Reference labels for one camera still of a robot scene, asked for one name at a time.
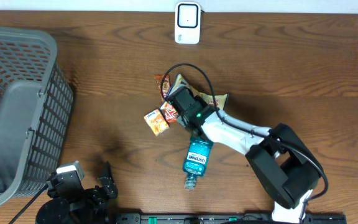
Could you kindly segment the red chocolate bar wrapper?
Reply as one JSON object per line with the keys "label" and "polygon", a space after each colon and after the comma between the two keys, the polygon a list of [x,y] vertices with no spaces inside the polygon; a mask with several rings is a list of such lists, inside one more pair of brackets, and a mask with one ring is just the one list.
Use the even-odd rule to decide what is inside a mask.
{"label": "red chocolate bar wrapper", "polygon": [[168,75],[165,77],[165,79],[163,79],[163,77],[164,77],[164,75],[155,75],[154,76],[158,90],[163,95],[162,96],[162,105],[160,107],[160,110],[162,111],[166,122],[175,123],[175,122],[177,122],[178,113],[169,102],[164,100],[164,98],[167,97],[167,94],[170,90],[170,77]]}

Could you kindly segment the small orange box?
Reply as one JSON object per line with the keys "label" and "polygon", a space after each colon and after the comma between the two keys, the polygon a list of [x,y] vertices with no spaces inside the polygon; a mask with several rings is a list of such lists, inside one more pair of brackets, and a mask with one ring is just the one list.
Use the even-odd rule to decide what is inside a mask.
{"label": "small orange box", "polygon": [[144,119],[156,136],[169,129],[169,125],[159,109],[151,111],[144,116]]}

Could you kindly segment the teal mouthwash bottle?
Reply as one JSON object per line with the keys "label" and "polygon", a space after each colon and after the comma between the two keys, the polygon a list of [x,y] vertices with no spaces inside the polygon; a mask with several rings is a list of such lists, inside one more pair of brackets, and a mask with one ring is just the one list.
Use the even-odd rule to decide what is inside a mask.
{"label": "teal mouthwash bottle", "polygon": [[204,177],[213,144],[210,140],[194,136],[190,138],[188,152],[183,162],[183,172],[186,173],[186,190],[194,190],[198,178]]}

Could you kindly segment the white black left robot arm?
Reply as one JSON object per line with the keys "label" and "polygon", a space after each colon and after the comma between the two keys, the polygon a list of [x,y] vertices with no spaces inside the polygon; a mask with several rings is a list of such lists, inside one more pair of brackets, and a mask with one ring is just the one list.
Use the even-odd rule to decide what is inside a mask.
{"label": "white black left robot arm", "polygon": [[61,165],[47,180],[47,195],[51,198],[37,213],[35,222],[109,223],[108,204],[117,198],[118,189],[105,162],[98,177],[99,185],[84,189],[85,173],[79,161]]}

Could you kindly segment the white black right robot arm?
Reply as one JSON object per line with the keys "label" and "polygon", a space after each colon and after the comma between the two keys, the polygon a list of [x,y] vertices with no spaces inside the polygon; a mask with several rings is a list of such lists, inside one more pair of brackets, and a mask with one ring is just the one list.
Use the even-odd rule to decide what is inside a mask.
{"label": "white black right robot arm", "polygon": [[266,128],[246,123],[187,87],[179,87],[165,99],[194,137],[223,144],[246,157],[275,202],[273,221],[302,223],[308,202],[327,192],[328,179],[321,164],[286,124]]}

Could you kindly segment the white barcode scanner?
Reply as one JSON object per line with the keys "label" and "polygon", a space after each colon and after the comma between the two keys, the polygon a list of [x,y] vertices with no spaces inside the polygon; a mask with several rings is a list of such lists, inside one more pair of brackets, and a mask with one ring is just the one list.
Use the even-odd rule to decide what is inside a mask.
{"label": "white barcode scanner", "polygon": [[201,6],[197,2],[179,2],[175,7],[175,42],[197,44],[200,35]]}

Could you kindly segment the grey plastic mesh basket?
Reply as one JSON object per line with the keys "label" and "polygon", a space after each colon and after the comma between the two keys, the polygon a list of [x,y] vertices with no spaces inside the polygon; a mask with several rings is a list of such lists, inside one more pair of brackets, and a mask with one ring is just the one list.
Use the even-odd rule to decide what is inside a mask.
{"label": "grey plastic mesh basket", "polygon": [[36,194],[60,163],[74,93],[56,41],[0,27],[0,205]]}

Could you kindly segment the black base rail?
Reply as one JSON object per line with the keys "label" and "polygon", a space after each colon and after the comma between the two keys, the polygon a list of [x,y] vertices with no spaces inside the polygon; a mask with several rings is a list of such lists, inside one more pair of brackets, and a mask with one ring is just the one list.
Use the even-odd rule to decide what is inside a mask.
{"label": "black base rail", "polygon": [[[287,223],[273,221],[268,213],[245,213],[237,215],[142,215],[121,213],[112,217],[113,224],[274,224]],[[303,224],[347,224],[345,215],[306,214]]]}

